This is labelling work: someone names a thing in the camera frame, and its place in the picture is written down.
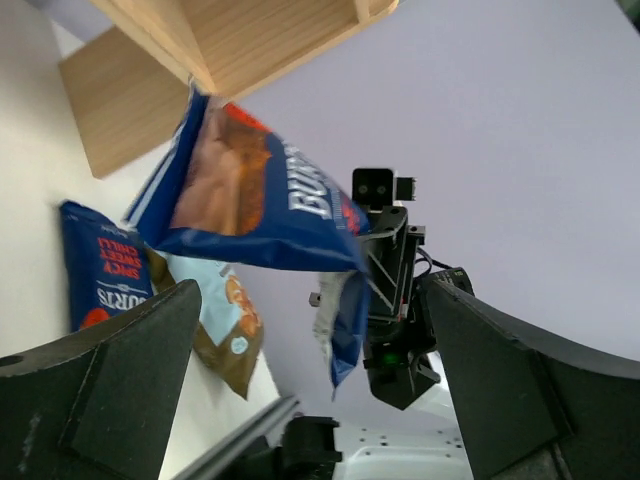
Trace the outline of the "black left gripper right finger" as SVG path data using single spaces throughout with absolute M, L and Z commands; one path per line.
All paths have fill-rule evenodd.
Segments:
M 435 281 L 426 303 L 477 479 L 636 479 L 639 364 Z

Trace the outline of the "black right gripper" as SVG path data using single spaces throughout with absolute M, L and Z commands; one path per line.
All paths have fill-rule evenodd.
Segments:
M 411 225 L 401 206 L 370 211 L 368 218 L 371 232 L 360 238 L 372 290 L 363 365 L 373 396 L 405 410 L 440 381 L 427 359 L 435 340 L 413 287 L 425 230 Z

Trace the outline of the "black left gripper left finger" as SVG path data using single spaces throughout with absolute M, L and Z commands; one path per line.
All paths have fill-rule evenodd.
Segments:
M 1 360 L 4 479 L 156 479 L 201 293 L 182 281 L 141 305 Z

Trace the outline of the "blue spicy chilli bag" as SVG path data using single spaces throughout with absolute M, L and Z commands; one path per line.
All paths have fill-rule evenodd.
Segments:
M 333 386 L 355 369 L 371 290 L 364 212 L 310 158 L 236 103 L 191 89 L 168 152 L 125 215 L 182 257 L 315 272 L 314 333 Z
M 59 205 L 73 332 L 128 311 L 154 295 L 146 253 L 102 213 Z

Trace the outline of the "blue spicy chilli bag front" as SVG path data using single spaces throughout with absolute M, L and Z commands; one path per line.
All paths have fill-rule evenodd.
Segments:
M 168 152 L 125 215 L 182 257 L 315 272 L 314 333 L 333 386 L 355 369 L 371 290 L 364 212 L 310 158 L 236 103 L 191 89 Z

